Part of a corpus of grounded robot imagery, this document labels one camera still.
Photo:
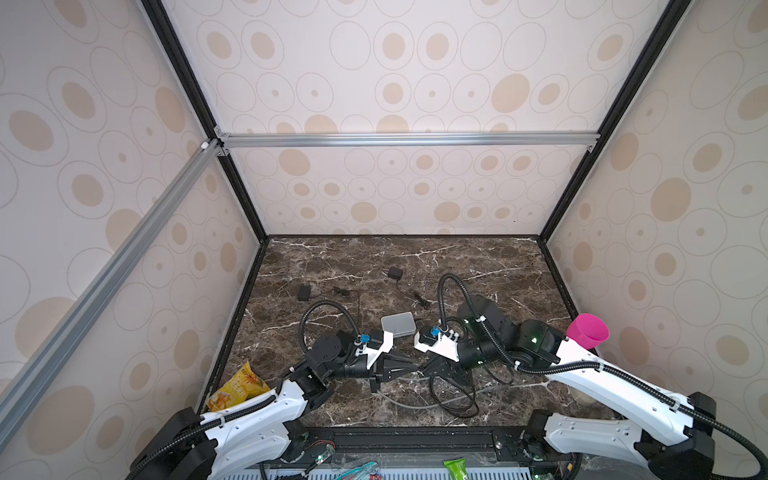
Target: green snack bag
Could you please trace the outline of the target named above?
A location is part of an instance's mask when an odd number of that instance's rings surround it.
[[[445,460],[442,464],[451,472],[453,480],[469,480],[466,463],[466,458],[460,458],[458,460]]]

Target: yellow snack bag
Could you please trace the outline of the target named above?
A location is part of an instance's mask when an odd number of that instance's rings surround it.
[[[206,404],[211,412],[218,412],[269,391],[270,387],[250,369],[250,362],[245,362]]]

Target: brown marble surface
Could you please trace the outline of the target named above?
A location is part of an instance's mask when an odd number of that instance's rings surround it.
[[[437,306],[424,310],[396,290],[386,276],[390,266],[404,270],[399,285],[428,300],[435,299],[439,277],[453,272],[472,294],[495,300],[515,322],[539,319],[565,331],[570,323],[560,294],[533,240],[515,238],[273,238],[267,248],[256,285],[223,381],[250,361],[253,371],[273,385],[287,367],[302,359],[296,329],[308,303],[296,299],[299,285],[312,285],[312,295],[338,286],[360,292],[361,331],[381,328],[381,317],[412,311],[419,328],[437,322]],[[357,298],[329,293],[353,316]],[[461,304],[461,293],[452,284],[446,290],[449,315]],[[306,329],[307,344],[318,335],[335,333],[345,326],[337,312],[323,307],[315,312]],[[401,353],[421,363],[426,356],[413,348],[412,337],[395,339]],[[495,366],[497,376],[509,373]],[[475,370],[480,413],[471,419],[457,419],[440,408],[407,409],[379,395],[373,395],[367,380],[334,379],[335,395],[321,408],[305,415],[308,426],[417,426],[417,425],[524,425],[533,409],[551,409],[565,415],[610,418],[611,411],[600,404],[579,406],[568,387],[544,378],[516,375],[512,386],[500,386],[482,369]],[[460,394],[438,380],[440,399]],[[389,399],[411,406],[433,403],[424,379],[399,379],[386,383],[382,393]]]

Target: pink bucket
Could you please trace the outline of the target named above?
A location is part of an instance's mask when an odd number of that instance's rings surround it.
[[[568,326],[565,334],[585,349],[593,349],[611,336],[604,321],[590,313],[582,313]]]

